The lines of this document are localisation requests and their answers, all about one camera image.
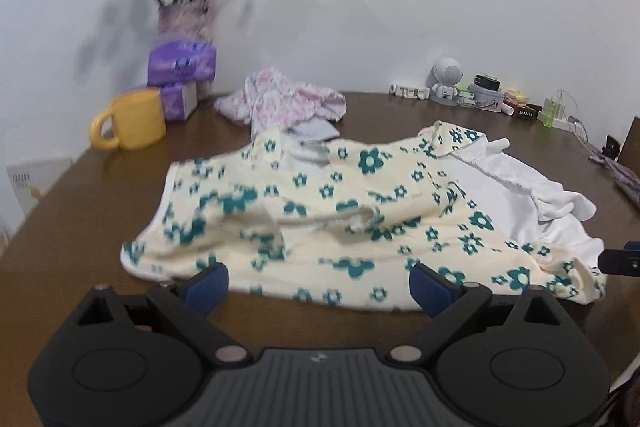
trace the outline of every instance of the pink floral cloth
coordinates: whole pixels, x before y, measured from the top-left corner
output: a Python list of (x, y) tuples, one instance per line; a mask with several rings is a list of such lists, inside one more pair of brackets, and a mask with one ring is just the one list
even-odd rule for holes
[(214, 107), (230, 120), (251, 124), (252, 137), (273, 126), (287, 130), (315, 116), (338, 121), (347, 111), (341, 93), (294, 82), (273, 68), (250, 74), (243, 89), (217, 99)]

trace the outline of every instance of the yellow mug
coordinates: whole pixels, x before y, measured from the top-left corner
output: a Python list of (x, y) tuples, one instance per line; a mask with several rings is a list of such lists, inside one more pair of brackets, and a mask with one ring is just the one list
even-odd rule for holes
[[(111, 118), (113, 138), (102, 136), (102, 126), (108, 118)], [(114, 98), (110, 107), (94, 118), (89, 140), (102, 151), (118, 147), (131, 151), (153, 145), (165, 133), (160, 89), (147, 87)]]

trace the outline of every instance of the brown table top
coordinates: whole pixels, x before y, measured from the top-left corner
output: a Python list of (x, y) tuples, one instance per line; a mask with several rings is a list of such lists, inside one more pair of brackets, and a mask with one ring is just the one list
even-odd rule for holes
[[(585, 222), (609, 248), (640, 240), (640, 214), (567, 132), (503, 114), (403, 100), (386, 94), (347, 93), (342, 137), (387, 142), (415, 136), (436, 120), (507, 137), (508, 153), (598, 207)], [(88, 150), (36, 207), (0, 258), (0, 402), (2, 424), (39, 425), (26, 393), (26, 375), (46, 340), (84, 293), (110, 283), (120, 293), (143, 293), (150, 283), (120, 265), (120, 245), (135, 238), (158, 206), (169, 165), (218, 155), (249, 142), (210, 107), (187, 123), (171, 124), (166, 138), (139, 152)], [(640, 280), (610, 277), (607, 297), (570, 313), (619, 374), (640, 351)], [(211, 319), (254, 353), (265, 346), (372, 346), (384, 352), (428, 318), (421, 313), (356, 312), (321, 305), (231, 294)]]

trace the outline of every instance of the white wall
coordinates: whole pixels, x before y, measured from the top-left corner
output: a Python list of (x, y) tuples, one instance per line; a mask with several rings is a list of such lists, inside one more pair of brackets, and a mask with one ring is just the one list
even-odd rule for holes
[[(440, 55), (541, 100), (572, 92), (590, 137), (624, 139), (640, 96), (639, 0), (215, 0), (217, 90), (277, 66), (337, 89), (418, 84)], [(152, 0), (0, 0), (0, 215), (6, 162), (79, 155), (92, 116), (145, 81)]]

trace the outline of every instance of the cream garment with green flowers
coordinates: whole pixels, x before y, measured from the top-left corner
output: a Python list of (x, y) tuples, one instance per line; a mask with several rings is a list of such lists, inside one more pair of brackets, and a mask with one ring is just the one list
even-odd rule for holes
[(511, 241), (443, 170), (439, 157), (480, 136), (436, 122), (389, 144), (334, 140), (311, 173), (281, 168), (288, 142), (272, 128), (238, 152), (174, 164), (122, 264), (166, 280), (221, 262), (232, 290), (353, 308), (416, 309), (418, 261), (494, 293), (539, 284), (579, 303), (601, 298), (603, 275), (563, 247)]

